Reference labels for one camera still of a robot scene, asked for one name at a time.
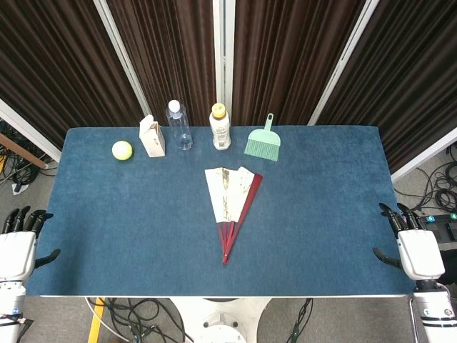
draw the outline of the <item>plastic bottle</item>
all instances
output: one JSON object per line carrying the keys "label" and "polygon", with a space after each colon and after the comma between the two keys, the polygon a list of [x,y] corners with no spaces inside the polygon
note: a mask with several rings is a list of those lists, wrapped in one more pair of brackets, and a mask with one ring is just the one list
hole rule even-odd
{"label": "plastic bottle", "polygon": [[211,108],[209,124],[213,131],[213,144],[218,150],[228,149],[230,140],[230,119],[224,104],[216,103]]}
{"label": "plastic bottle", "polygon": [[192,147],[192,136],[189,129],[189,121],[187,120],[186,107],[180,104],[178,100],[171,100],[166,109],[166,118],[169,120],[178,148],[189,150]]}

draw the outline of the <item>clear water bottle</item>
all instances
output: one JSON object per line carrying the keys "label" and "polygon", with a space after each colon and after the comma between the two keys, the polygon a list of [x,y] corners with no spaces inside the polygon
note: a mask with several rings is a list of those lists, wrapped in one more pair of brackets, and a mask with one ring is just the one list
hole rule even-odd
{"label": "clear water bottle", "polygon": [[178,147],[183,150],[190,149],[192,147],[192,136],[189,129],[189,121],[187,120],[186,107],[180,104],[178,100],[171,100],[166,109],[166,118],[169,120],[169,125]]}

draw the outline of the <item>white bottle cap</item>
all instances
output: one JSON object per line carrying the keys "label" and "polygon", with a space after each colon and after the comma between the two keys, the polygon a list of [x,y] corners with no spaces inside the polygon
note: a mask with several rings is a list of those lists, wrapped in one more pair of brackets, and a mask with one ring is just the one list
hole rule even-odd
{"label": "white bottle cap", "polygon": [[173,113],[179,112],[179,110],[181,109],[181,105],[180,105],[179,101],[178,100],[171,100],[169,102],[169,109]]}

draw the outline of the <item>small white carton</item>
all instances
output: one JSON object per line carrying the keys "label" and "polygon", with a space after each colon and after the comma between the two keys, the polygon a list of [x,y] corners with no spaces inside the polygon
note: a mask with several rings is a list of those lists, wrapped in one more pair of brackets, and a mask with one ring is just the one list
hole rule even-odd
{"label": "small white carton", "polygon": [[160,131],[159,123],[154,121],[154,117],[150,114],[140,121],[140,140],[149,157],[165,156],[164,136]]}

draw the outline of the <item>bottle cap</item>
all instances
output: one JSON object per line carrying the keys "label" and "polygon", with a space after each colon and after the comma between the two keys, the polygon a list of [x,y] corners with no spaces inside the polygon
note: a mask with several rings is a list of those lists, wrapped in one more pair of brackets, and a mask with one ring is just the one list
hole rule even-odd
{"label": "bottle cap", "polygon": [[179,112],[179,109],[181,108],[181,105],[178,100],[171,100],[169,102],[169,109],[173,113]]}
{"label": "bottle cap", "polygon": [[215,103],[213,107],[211,107],[211,113],[213,114],[214,118],[222,119],[226,116],[226,107],[220,102]]}

